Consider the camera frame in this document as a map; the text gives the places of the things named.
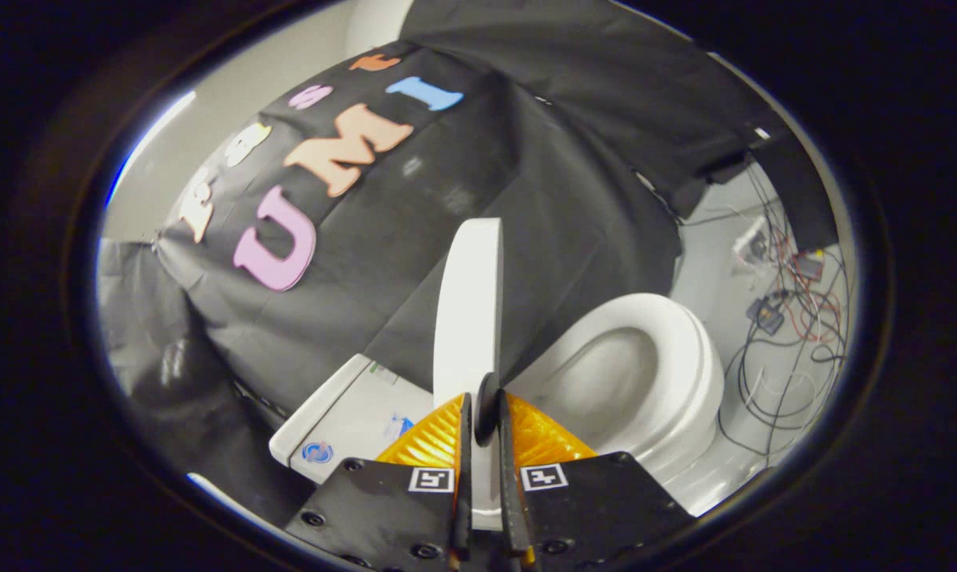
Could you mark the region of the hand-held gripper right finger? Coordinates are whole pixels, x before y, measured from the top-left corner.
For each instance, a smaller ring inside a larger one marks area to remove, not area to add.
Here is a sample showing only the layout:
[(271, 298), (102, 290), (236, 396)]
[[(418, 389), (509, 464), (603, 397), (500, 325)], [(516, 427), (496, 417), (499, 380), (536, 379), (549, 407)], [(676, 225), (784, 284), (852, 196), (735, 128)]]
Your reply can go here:
[(695, 518), (631, 455), (596, 454), (499, 391), (507, 551), (525, 571), (610, 571), (692, 528)]

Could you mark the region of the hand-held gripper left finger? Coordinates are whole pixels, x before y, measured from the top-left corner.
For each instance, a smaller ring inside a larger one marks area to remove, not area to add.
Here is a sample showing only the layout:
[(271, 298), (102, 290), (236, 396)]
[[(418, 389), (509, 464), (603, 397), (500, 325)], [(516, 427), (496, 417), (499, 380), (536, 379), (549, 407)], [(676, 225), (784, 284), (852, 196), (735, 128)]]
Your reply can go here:
[(367, 571), (455, 571), (471, 549), (471, 395), (428, 414), (375, 459), (351, 457), (285, 531)]

